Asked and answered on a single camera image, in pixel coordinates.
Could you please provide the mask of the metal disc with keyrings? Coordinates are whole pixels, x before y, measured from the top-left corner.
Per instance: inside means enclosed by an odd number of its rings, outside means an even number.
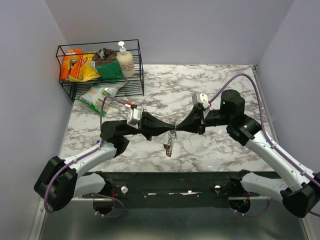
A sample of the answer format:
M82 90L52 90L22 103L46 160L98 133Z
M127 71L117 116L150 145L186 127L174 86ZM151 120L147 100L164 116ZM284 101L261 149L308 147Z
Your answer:
M172 130L168 132L168 139L167 139L167 145L171 146L171 150L165 150L165 154L167 157L171 158L172 157L172 152L174 148L174 144L176 139L174 138L174 133L177 133L176 127L174 127Z

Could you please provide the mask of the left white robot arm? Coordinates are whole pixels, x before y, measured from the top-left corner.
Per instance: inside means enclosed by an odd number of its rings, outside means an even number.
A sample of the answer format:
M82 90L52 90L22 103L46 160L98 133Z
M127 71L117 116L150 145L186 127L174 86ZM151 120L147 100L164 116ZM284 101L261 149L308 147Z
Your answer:
M174 130L147 111L133 108L125 120L104 121L100 125L100 142L71 157L54 156L48 160L37 181L34 191L44 200L44 209L53 213L63 209L73 198L97 194L104 198L110 194L111 185L100 175L87 172L97 165L121 155L129 145L127 135L152 137Z

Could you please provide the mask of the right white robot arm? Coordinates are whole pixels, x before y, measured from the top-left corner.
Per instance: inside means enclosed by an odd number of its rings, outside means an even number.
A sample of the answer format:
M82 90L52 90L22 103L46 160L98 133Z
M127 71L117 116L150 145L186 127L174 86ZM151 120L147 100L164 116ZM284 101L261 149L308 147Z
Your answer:
M281 202L294 216L304 218L320 200L320 175L301 164L277 144L255 119L247 116L245 99L236 90L221 94L220 108L211 110L208 96L195 93L190 114L176 130L202 135L207 127L226 126L229 136L256 153L279 179L261 177L242 170L230 183L230 191L241 196L257 193Z

